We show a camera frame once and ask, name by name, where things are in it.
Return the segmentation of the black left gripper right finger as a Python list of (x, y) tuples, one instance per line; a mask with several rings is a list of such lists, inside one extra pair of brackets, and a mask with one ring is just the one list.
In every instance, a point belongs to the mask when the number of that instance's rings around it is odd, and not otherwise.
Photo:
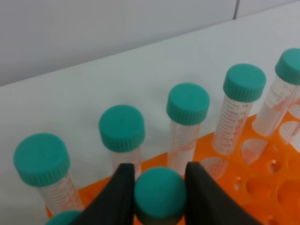
[(185, 170), (187, 225), (259, 225), (211, 178), (198, 162)]

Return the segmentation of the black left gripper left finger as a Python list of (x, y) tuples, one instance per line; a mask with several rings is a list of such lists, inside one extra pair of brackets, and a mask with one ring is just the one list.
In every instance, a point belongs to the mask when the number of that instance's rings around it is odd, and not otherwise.
[(135, 166), (120, 164), (74, 225), (132, 225), (134, 223)]

